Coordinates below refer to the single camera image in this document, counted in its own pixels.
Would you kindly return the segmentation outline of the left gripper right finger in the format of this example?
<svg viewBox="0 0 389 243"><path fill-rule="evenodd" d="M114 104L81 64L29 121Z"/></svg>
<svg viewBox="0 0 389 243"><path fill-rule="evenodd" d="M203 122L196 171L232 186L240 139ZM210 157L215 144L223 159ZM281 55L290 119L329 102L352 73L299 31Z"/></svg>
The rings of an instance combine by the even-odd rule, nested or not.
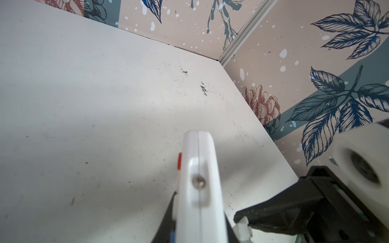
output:
<svg viewBox="0 0 389 243"><path fill-rule="evenodd" d="M228 243L239 243L239 240L237 236L235 235L233 228L231 227L231 224L228 220L227 215L224 215L225 217L225 222L226 222L226 227L227 227L227 234L228 234Z"/></svg>

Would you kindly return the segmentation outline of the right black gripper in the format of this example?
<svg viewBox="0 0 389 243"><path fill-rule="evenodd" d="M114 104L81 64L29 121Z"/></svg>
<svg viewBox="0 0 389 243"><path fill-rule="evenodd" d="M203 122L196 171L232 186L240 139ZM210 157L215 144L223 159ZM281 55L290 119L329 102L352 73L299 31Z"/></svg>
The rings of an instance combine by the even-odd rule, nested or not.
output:
<svg viewBox="0 0 389 243"><path fill-rule="evenodd" d="M235 213L234 222L267 233L299 236L303 243L387 243L389 230L326 166L257 205Z"/></svg>

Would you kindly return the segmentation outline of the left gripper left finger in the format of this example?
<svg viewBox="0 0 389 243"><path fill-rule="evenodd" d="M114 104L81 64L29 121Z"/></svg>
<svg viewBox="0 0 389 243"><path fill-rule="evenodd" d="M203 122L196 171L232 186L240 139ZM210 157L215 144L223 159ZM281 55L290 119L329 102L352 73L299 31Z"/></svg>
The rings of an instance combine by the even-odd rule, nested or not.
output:
<svg viewBox="0 0 389 243"><path fill-rule="evenodd" d="M161 224L151 243L174 243L175 242L175 220L173 219L173 204L177 192L174 192Z"/></svg>

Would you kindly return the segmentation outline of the white remote control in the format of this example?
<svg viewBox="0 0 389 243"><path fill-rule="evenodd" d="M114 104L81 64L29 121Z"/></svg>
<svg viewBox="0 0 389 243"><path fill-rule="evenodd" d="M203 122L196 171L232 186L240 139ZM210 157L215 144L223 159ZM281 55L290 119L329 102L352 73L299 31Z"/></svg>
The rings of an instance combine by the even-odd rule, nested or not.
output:
<svg viewBox="0 0 389 243"><path fill-rule="evenodd" d="M218 161L210 133L185 133L173 201L176 243L227 243Z"/></svg>

